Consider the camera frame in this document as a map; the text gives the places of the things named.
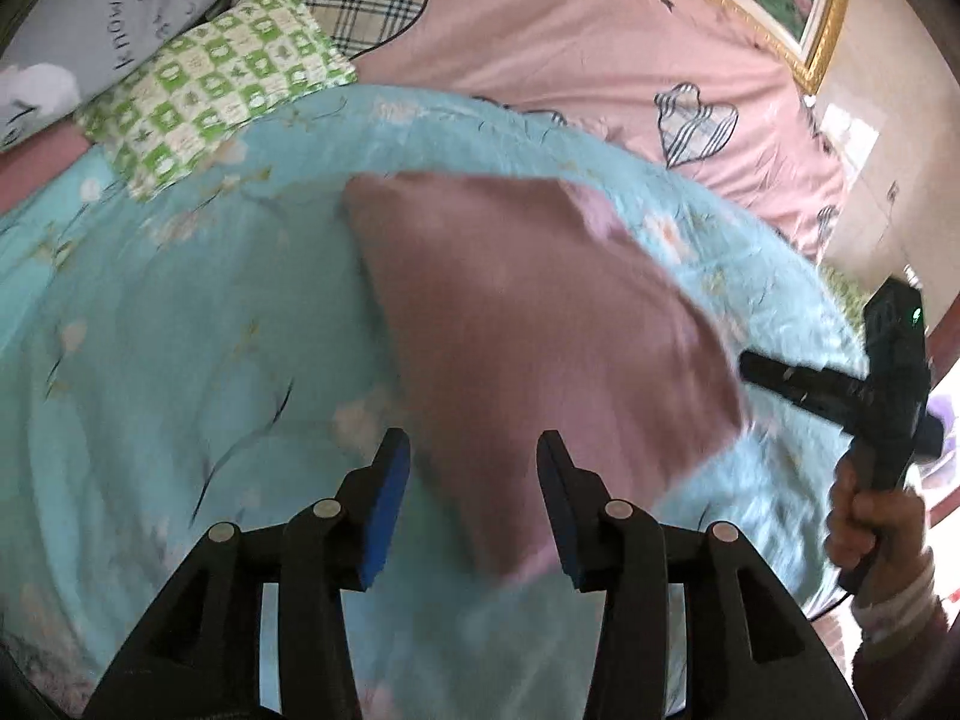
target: gold picture frame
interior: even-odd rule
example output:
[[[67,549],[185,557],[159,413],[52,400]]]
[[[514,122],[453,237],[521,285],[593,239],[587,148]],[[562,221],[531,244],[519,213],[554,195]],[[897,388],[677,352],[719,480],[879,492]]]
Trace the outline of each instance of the gold picture frame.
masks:
[[[754,0],[712,0],[736,12],[793,71],[803,90],[815,95],[827,72],[849,0],[812,0],[803,35],[798,38]]]

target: green checkered pillow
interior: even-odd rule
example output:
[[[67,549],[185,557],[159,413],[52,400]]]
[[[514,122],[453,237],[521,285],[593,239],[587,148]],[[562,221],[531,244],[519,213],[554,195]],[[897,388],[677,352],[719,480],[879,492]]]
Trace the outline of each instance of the green checkered pillow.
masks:
[[[300,0],[241,0],[162,47],[77,113],[130,193],[170,186],[277,105],[356,81]]]

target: heart pattern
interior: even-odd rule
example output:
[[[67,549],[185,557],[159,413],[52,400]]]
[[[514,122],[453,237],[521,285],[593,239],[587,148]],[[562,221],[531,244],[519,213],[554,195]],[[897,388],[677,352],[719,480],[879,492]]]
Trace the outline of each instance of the heart pattern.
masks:
[[[729,103],[701,103],[700,87],[689,82],[657,93],[654,104],[659,109],[656,125],[667,167],[714,156],[730,141],[740,118]]]
[[[480,100],[482,103],[489,103],[490,105],[496,105],[498,108],[503,108],[507,111],[514,111],[515,113],[520,113],[523,116],[544,116],[547,119],[550,119],[550,124],[554,124],[555,127],[566,127],[566,117],[560,113],[560,111],[555,111],[552,108],[534,108],[531,111],[515,111],[512,105],[507,105],[506,103],[498,103],[496,100],[491,100],[490,98],[482,97],[481,95],[474,95],[474,100]]]
[[[303,0],[333,45],[349,59],[400,37],[427,0]]]
[[[813,107],[807,105],[803,100],[800,100],[800,108],[803,109],[803,114],[806,117],[806,125],[810,128],[810,137],[813,138],[816,143],[819,143],[824,154],[833,156],[833,143],[830,142],[830,138],[827,138],[827,136],[821,132],[820,125],[817,124],[817,118],[813,114]]]
[[[817,244],[820,247],[826,247],[830,236],[833,235],[833,228],[837,225],[840,218],[840,209],[835,205],[824,205],[817,214]]]

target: hand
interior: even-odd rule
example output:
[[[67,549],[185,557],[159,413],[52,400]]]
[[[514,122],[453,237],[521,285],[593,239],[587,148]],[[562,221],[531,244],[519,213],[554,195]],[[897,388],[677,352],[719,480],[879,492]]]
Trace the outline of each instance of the hand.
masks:
[[[914,490],[865,490],[861,493],[856,468],[872,462],[874,452],[854,443],[837,463],[830,488],[827,517],[827,556],[839,568],[850,570],[872,550],[883,532],[880,553],[857,598],[861,605],[878,604],[909,587],[925,568],[926,506]]]

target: pink bedsheet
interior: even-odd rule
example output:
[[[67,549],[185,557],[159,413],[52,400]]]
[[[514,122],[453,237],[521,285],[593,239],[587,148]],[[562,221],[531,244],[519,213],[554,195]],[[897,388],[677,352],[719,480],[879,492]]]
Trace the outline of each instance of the pink bedsheet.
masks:
[[[365,83],[553,112],[815,256],[845,198],[784,63],[708,0],[305,0]]]
[[[0,214],[56,178],[88,148],[80,127],[64,121],[0,154]]]

